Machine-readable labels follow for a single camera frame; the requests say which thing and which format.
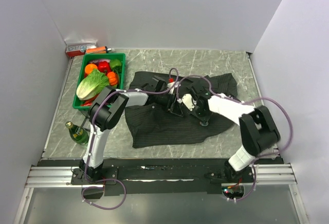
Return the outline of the black pinstriped shirt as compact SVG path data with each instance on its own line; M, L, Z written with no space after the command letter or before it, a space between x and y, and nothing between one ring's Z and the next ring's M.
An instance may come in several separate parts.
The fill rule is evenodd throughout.
M141 88L150 83L154 76L169 78L164 73L138 71L129 89ZM237 97L237 82L232 73L205 78L210 80L214 92ZM208 126L201 126L199 120L192 115L179 117L166 112L162 105L156 103L126 108L125 120L133 137L133 148L202 143L206 138L221 134L234 125L233 121L212 114Z

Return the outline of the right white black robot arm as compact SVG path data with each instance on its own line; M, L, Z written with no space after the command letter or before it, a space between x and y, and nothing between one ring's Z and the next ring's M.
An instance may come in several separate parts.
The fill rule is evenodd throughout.
M264 150L281 139L277 126L264 105L254 107L234 100L225 94L191 88L182 98L190 114L206 126L212 114L219 114L240 127L242 145L224 163L224 175L230 182L238 181L243 171Z

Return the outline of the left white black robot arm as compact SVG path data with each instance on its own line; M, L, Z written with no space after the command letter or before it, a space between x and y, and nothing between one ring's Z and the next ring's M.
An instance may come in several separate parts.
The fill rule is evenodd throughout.
M102 177L103 154L107 137L111 129L119 122L125 109L131 106L145 106L153 103L157 97L164 97L175 87L179 86L179 76L163 88L165 81L153 78L153 84L145 84L142 88L115 89L105 87L88 110L90 121L90 137L85 155L80 161L79 168L83 178L95 184Z

